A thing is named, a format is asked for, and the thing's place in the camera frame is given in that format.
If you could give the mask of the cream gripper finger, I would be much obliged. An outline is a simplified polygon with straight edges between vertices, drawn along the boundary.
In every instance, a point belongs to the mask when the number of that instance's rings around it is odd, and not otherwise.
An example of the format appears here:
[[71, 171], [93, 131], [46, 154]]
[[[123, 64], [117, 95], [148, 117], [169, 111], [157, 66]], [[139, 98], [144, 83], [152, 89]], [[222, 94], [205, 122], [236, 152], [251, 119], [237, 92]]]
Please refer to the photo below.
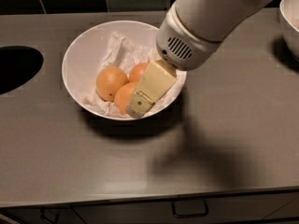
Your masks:
[[177, 80], [174, 66], [163, 59], [151, 61], [129, 99], [127, 114], [134, 119], [141, 119]]

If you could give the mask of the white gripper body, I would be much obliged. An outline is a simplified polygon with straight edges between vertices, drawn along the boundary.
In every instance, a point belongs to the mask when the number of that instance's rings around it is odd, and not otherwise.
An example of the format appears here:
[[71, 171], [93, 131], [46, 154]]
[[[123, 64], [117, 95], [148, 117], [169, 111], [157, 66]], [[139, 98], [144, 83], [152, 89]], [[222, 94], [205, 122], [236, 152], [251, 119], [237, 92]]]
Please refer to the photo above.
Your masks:
[[220, 46], [212, 39], [216, 28], [216, 6], [175, 2], [156, 36], [159, 54], [178, 70], [201, 66]]

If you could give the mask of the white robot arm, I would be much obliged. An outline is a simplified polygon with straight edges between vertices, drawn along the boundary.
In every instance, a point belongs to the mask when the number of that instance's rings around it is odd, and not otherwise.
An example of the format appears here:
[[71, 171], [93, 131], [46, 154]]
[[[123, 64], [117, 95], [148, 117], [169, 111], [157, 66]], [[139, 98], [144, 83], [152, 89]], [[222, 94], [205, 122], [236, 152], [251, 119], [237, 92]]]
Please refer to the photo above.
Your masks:
[[149, 63], [126, 112], [142, 118], [177, 82], [177, 71], [201, 66], [234, 28], [272, 0], [176, 0], [156, 35], [158, 60]]

